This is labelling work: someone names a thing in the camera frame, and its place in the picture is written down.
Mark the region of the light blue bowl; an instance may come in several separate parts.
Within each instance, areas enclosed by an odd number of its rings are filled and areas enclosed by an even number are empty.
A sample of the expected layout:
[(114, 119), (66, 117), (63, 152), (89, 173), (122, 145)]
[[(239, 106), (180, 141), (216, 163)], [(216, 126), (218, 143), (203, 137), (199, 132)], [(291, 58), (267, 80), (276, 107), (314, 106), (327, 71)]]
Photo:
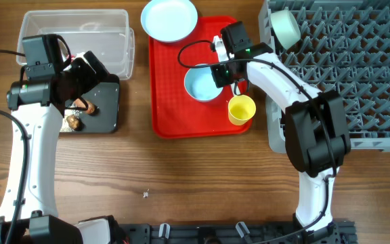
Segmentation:
[(184, 87), (190, 97), (199, 102), (210, 102), (218, 97), (223, 88), (214, 82), (210, 67), (191, 68), (184, 77)]

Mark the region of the orange carrot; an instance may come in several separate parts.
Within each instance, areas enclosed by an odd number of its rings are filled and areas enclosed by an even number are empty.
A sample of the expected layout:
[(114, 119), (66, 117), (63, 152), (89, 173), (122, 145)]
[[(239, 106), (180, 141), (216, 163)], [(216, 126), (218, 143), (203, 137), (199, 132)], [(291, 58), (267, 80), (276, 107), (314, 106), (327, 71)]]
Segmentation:
[(73, 102), (73, 104), (76, 110), (81, 110), (88, 115), (95, 113), (95, 105), (88, 100), (78, 98)]

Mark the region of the brown food scrap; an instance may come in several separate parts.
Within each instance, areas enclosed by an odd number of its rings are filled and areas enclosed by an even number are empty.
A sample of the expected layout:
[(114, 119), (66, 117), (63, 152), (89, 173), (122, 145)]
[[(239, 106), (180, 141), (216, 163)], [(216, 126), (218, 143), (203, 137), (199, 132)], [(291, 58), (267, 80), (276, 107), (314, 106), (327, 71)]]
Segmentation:
[(69, 115), (66, 122), (72, 130), (79, 130), (81, 128), (81, 121), (76, 115)]

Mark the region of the mint green bowl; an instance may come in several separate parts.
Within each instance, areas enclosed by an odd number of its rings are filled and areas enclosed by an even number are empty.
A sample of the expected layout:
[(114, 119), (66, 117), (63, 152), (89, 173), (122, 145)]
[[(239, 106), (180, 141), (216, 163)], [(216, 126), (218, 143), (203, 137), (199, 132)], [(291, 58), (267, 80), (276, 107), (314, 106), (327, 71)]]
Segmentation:
[(301, 39), (300, 28), (291, 11), (284, 9), (271, 14), (272, 28), (280, 45), (288, 50)]

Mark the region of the red snack wrapper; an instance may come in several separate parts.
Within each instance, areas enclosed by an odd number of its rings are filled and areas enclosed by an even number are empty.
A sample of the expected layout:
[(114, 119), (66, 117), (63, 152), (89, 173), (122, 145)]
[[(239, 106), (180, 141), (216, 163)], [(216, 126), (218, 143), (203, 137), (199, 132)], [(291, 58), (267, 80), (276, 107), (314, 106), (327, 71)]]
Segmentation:
[(79, 57), (79, 55), (77, 54), (77, 55), (70, 55), (68, 58), (70, 59), (70, 61), (72, 62), (75, 58), (78, 58)]

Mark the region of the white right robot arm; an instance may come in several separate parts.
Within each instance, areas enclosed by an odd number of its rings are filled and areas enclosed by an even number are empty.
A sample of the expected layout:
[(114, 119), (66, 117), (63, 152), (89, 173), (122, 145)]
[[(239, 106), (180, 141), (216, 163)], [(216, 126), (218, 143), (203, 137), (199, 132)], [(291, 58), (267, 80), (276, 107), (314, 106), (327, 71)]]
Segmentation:
[(285, 147), (299, 172), (295, 222), (307, 234), (333, 224), (330, 210), (334, 180), (351, 150), (341, 96), (302, 81), (266, 44), (238, 51), (222, 42), (211, 45), (218, 63), (211, 68), (219, 87), (244, 79), (263, 90), (285, 115)]

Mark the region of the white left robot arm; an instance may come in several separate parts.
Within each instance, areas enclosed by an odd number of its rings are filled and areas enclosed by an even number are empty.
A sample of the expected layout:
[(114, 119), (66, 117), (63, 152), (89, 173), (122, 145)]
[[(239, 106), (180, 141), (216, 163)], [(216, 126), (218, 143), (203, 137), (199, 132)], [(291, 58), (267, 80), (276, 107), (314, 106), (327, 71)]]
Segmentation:
[(70, 68), (42, 55), (22, 68), (28, 81), (15, 82), (7, 95), (13, 144), (7, 189), (0, 206), (0, 243), (126, 243), (113, 216), (72, 225), (58, 218), (54, 194), (56, 146), (67, 100), (76, 100), (98, 83), (118, 81), (92, 52)]

